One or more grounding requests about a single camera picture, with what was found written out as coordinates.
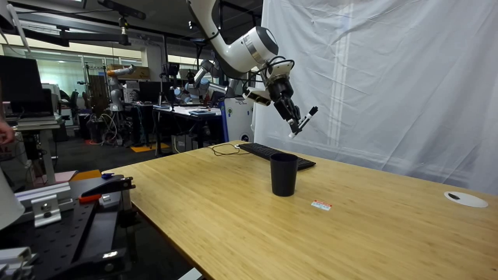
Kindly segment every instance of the white curtain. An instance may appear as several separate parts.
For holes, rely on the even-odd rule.
[[[265,0],[296,60],[296,138],[257,105],[256,141],[498,194],[497,0]]]

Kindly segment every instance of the floor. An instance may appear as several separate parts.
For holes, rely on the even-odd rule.
[[[86,144],[81,138],[72,138],[58,143],[55,168],[56,171],[109,169],[156,157],[154,150],[133,152],[123,146]],[[0,164],[16,188],[22,189],[25,178],[21,161],[13,158],[4,160]],[[122,230],[119,230],[116,242],[117,245],[126,244]],[[147,219],[140,219],[140,224],[136,225],[136,242],[139,259],[133,262],[131,269],[122,278],[170,280],[179,278],[192,267]]]

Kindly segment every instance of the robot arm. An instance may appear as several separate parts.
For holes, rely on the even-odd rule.
[[[295,90],[290,82],[290,71],[295,66],[295,60],[279,56],[279,45],[271,31],[263,26],[249,29],[245,35],[228,45],[212,18],[215,3],[217,0],[187,0],[190,12],[215,48],[221,68],[229,77],[242,79],[257,66],[267,88],[249,88],[246,96],[267,105],[274,102],[281,116],[288,121],[293,133],[298,135],[316,113],[318,107],[313,107],[307,118],[301,119],[299,107],[291,99]],[[203,62],[200,73],[204,71],[206,74],[210,71],[207,66]]]

